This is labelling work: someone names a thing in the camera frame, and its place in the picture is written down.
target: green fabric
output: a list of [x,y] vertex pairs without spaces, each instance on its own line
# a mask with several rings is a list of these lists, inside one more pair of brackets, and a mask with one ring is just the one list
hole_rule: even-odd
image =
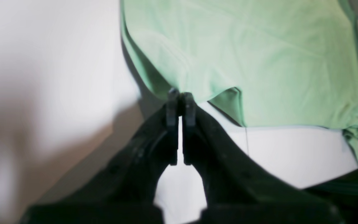
[[358,29],[347,0],[122,0],[145,85],[240,125],[344,129],[358,159]]

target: green garment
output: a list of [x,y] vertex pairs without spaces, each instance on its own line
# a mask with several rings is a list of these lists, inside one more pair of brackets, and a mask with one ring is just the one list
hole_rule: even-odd
[[358,29],[347,0],[122,0],[145,85],[242,126],[344,129],[358,159]]

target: white backdrop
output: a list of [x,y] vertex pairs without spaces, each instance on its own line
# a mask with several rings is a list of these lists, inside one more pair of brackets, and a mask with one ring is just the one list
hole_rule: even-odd
[[[42,195],[40,202],[54,201],[81,186],[125,145],[142,114],[155,110],[125,63],[118,9],[118,0],[0,0],[1,224]],[[293,186],[357,169],[338,130],[246,131],[201,106],[244,152]],[[94,150],[110,134],[111,150]],[[155,202],[167,223],[197,218],[206,205],[193,167],[168,167]]]

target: clamp jaw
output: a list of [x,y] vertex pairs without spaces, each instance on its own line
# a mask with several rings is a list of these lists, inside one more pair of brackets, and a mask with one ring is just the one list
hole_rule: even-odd
[[179,116],[184,162],[202,177],[208,205],[193,224],[343,223],[335,206],[267,173],[196,105],[191,93],[175,89],[105,169],[61,201],[30,207],[21,223],[162,224],[153,199],[159,177],[177,163]]

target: white surface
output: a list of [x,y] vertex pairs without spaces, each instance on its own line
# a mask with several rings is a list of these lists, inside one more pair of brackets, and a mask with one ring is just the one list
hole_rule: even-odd
[[[92,152],[41,201],[58,200],[81,186],[142,122],[139,90],[122,56],[118,18],[118,0],[0,0],[1,224],[17,220]],[[246,130],[209,104],[201,106],[244,152],[294,186],[357,168],[337,131]],[[94,151],[110,133],[111,150]],[[155,202],[167,223],[197,218],[205,207],[200,177],[192,167],[168,167]]]

